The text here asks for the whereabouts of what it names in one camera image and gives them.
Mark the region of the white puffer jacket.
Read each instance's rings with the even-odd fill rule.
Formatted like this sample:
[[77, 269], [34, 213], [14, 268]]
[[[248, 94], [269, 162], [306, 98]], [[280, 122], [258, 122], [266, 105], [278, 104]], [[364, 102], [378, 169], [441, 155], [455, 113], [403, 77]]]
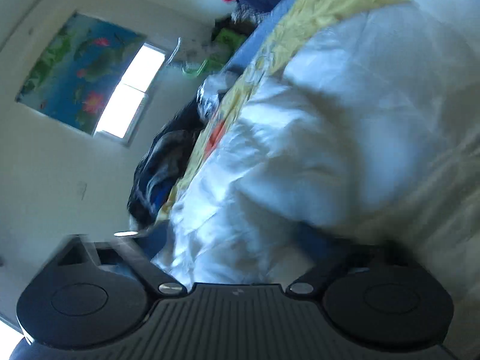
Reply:
[[176, 200], [154, 263], [196, 282], [288, 284], [299, 225], [404, 244], [455, 296], [479, 282], [479, 41], [414, 5], [313, 36]]

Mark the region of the dark clothes pile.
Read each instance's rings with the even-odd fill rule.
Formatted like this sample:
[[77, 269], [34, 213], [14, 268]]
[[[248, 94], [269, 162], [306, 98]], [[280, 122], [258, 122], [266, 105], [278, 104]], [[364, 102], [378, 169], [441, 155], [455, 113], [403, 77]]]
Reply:
[[133, 229], [148, 228], [156, 221], [173, 186], [185, 174], [194, 145], [204, 127], [198, 103], [192, 100], [154, 137], [133, 175], [127, 202]]

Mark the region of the bright window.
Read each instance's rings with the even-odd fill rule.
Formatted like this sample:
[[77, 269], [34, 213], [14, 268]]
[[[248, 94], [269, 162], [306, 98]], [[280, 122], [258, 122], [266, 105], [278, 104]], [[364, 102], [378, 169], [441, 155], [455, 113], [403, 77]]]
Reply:
[[115, 87], [97, 123], [95, 136], [127, 145], [148, 100], [148, 92], [166, 60], [165, 53], [144, 43]]

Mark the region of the crumpled white printed bag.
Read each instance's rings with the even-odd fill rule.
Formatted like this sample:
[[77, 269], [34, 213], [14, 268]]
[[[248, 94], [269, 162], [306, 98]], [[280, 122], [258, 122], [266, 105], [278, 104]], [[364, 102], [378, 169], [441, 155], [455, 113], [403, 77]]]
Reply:
[[235, 84], [239, 75], [235, 72], [218, 72], [209, 75], [197, 92], [199, 118], [205, 124], [216, 113], [223, 96]]

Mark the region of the floral blue window blind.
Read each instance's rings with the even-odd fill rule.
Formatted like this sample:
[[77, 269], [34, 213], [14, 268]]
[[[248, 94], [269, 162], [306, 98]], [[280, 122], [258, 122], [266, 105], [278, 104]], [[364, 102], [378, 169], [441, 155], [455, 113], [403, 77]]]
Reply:
[[16, 101], [92, 135], [146, 36], [73, 14], [44, 49]]

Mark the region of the yellow patterned bedspread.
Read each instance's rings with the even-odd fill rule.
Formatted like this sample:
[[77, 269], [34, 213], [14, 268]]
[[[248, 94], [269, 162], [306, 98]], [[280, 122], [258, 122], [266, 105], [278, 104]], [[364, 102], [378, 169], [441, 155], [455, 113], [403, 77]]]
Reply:
[[243, 74], [227, 92], [207, 127], [199, 134], [185, 175], [172, 188], [156, 220], [160, 222], [169, 218], [176, 200], [188, 188], [262, 81], [280, 76], [289, 61], [310, 38], [320, 30], [362, 12], [402, 2], [408, 0], [295, 0], [262, 42]]

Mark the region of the light blue knitted blanket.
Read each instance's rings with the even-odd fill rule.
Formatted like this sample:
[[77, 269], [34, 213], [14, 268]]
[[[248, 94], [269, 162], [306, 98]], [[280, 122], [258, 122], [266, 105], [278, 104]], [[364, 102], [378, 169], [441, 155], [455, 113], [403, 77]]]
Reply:
[[292, 8], [296, 0], [281, 0], [266, 18], [259, 24], [254, 32], [238, 48], [231, 59], [221, 69], [222, 72], [234, 72], [241, 75], [256, 56], [260, 47], [272, 33], [281, 18]]

